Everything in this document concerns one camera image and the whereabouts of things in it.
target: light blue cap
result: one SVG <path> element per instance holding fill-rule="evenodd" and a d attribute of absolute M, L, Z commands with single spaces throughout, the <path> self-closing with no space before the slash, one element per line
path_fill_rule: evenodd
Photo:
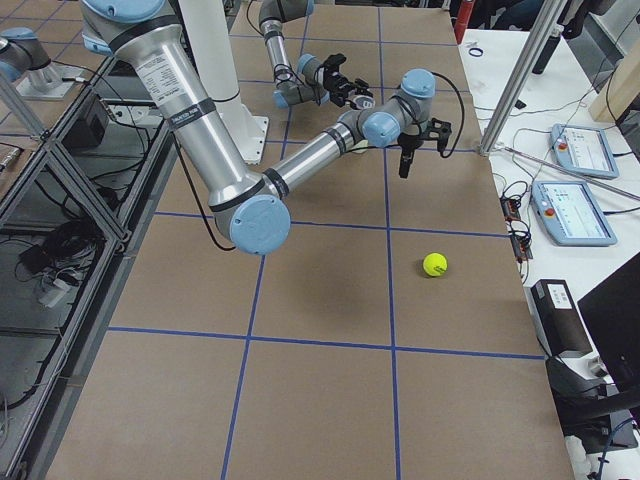
<path fill-rule="evenodd" d="M 311 55 L 310 53 L 305 53 L 304 55 L 302 55 L 298 60 L 298 67 L 296 68 L 296 73 L 302 73 L 302 70 L 304 70 L 304 67 L 307 66 L 307 63 L 309 63 L 314 58 L 316 57 L 314 55 Z"/>
<path fill-rule="evenodd" d="M 436 79 L 422 68 L 409 70 L 402 77 L 400 88 L 416 98 L 431 98 L 436 94 Z"/>
<path fill-rule="evenodd" d="M 138 23 L 153 18 L 165 0 L 83 0 L 93 12 L 120 23 Z"/>
<path fill-rule="evenodd" d="M 9 65 L 5 62 L 0 62 L 0 72 L 2 72 L 10 82 L 15 82 L 20 78 L 20 71 L 13 65 Z"/>
<path fill-rule="evenodd" d="M 396 141 L 400 132 L 400 122 L 387 112 L 372 113 L 362 125 L 364 138 L 378 148 L 391 145 Z"/>
<path fill-rule="evenodd" d="M 273 92 L 273 101 L 278 108 L 289 108 L 289 104 L 287 103 L 287 99 L 284 98 L 284 95 L 280 90 L 276 90 Z"/>
<path fill-rule="evenodd" d="M 290 229 L 289 210 L 279 198 L 255 195 L 235 211 L 229 234 L 243 252 L 267 255 L 284 243 Z"/>
<path fill-rule="evenodd" d="M 8 28 L 3 32 L 0 32 L 0 35 L 2 35 L 7 40 L 37 40 L 38 39 L 36 34 L 33 33 L 33 30 L 27 27 Z"/>
<path fill-rule="evenodd" d="M 109 48 L 109 45 L 107 45 L 102 40 L 95 37 L 89 37 L 85 34 L 82 34 L 82 38 L 84 39 L 84 48 L 86 48 L 87 50 L 99 55 L 106 55 L 107 57 L 113 55 L 113 52 Z"/>

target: white table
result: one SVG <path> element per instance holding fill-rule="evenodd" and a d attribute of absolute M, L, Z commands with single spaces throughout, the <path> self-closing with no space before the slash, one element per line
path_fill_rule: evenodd
<path fill-rule="evenodd" d="M 476 114 L 479 119 L 487 119 L 480 121 L 481 129 L 488 124 L 488 119 L 492 115 L 491 109 L 495 108 L 502 95 L 527 35 L 524 32 L 487 30 L 467 30 L 465 34 L 460 45 L 460 53 L 473 95 Z M 471 56 L 470 46 L 481 48 L 483 55 Z M 549 150 L 550 135 L 531 131 L 518 133 L 519 129 L 550 131 L 555 123 L 610 127 L 611 124 L 598 124 L 589 116 L 588 106 L 596 97 L 593 91 L 584 96 L 590 88 L 589 80 L 563 40 L 544 73 L 530 75 L 519 97 L 527 106 L 522 110 L 514 109 L 498 141 L 542 159 Z M 582 102 L 576 102 L 583 96 Z M 574 103 L 560 108 L 570 102 Z M 522 114 L 540 110 L 556 111 Z M 614 153 L 631 150 L 617 128 L 606 130 L 606 134 Z M 538 171 L 537 163 L 522 158 L 516 158 L 516 160 L 533 175 Z M 550 153 L 546 160 L 553 162 L 553 153 Z M 494 173 L 506 178 L 508 184 L 516 180 L 531 183 L 531 177 L 514 164 L 511 154 L 496 152 L 491 154 L 490 161 Z M 640 194 L 640 164 L 635 156 L 618 157 L 616 161 L 620 177 L 609 181 L 610 184 L 636 195 Z M 540 180 L 571 178 L 548 167 L 543 168 L 536 176 L 536 179 Z M 496 186 L 498 192 L 501 192 L 503 184 L 499 177 L 496 177 Z M 596 186 L 590 186 L 590 189 L 605 211 L 639 206 L 637 202 Z M 514 187 L 510 193 L 521 191 L 521 187 Z M 618 243 L 614 246 L 559 247 L 549 239 L 538 219 L 535 218 L 533 209 L 524 211 L 524 205 L 527 204 L 528 196 L 523 201 L 521 214 L 525 220 L 529 216 L 534 259 L 528 265 L 529 274 L 525 287 L 530 287 L 541 278 L 565 279 L 574 300 L 577 301 L 640 251 L 640 212 L 607 217 L 618 237 Z M 583 376 L 593 378 L 587 369 L 587 361 L 593 356 L 595 353 L 582 359 L 567 360 L 567 363 Z M 590 457 L 592 464 L 597 468 L 597 455 Z M 607 454 L 607 459 L 611 463 L 605 466 L 604 479 L 637 478 L 640 472 L 640 449 L 610 452 Z"/>

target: blue cable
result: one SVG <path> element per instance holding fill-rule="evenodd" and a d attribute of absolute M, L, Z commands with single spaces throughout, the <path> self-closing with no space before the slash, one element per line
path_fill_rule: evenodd
<path fill-rule="evenodd" d="M 605 444 L 604 450 L 602 451 L 602 457 L 598 458 L 598 461 L 600 462 L 600 468 L 598 468 L 598 475 L 596 475 L 596 480 L 602 480 L 602 470 L 604 469 L 604 464 L 606 463 L 605 458 L 607 456 L 607 452 L 609 451 L 609 447 L 611 447 L 611 444 L 613 443 L 613 439 L 615 438 L 616 434 L 622 429 L 622 427 L 624 427 L 626 424 L 631 422 L 633 422 L 633 418 L 627 418 L 625 421 L 620 422 L 616 426 L 616 428 L 611 430 L 609 437 L 607 437 L 607 443 Z"/>

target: yellow ball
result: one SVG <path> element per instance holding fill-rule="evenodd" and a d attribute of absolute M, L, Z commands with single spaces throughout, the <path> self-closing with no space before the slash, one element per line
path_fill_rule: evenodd
<path fill-rule="evenodd" d="M 441 253 L 430 253 L 422 261 L 422 268 L 430 277 L 439 277 L 447 271 L 447 257 Z"/>

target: robot arm in background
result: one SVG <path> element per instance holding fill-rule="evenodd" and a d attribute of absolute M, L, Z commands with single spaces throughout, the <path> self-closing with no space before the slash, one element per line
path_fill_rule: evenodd
<path fill-rule="evenodd" d="M 33 88 L 47 92 L 62 84 L 38 37 L 28 28 L 10 28 L 0 32 L 0 71 L 14 82 L 29 72 Z"/>
<path fill-rule="evenodd" d="M 282 24 L 311 15 L 313 8 L 313 0 L 262 2 L 259 24 L 277 86 L 273 93 L 276 105 L 279 108 L 287 108 L 310 100 L 318 105 L 331 100 L 339 107 L 349 104 L 353 109 L 369 108 L 373 105 L 369 85 L 360 79 L 351 82 L 340 73 L 340 65 L 346 61 L 344 55 L 331 55 L 324 62 L 320 62 L 313 55 L 305 54 L 300 57 L 297 71 L 294 72 L 291 68 L 284 48 Z M 368 99 L 358 101 L 356 98 L 354 101 L 349 98 L 352 95 Z"/>
<path fill-rule="evenodd" d="M 179 20 L 165 0 L 82 0 L 82 11 L 91 34 L 135 68 L 206 184 L 218 229 L 247 253 L 264 255 L 285 241 L 291 219 L 282 199 L 356 143 L 385 147 L 429 123 L 435 80 L 412 70 L 386 104 L 345 113 L 289 158 L 254 173 L 182 49 Z"/>

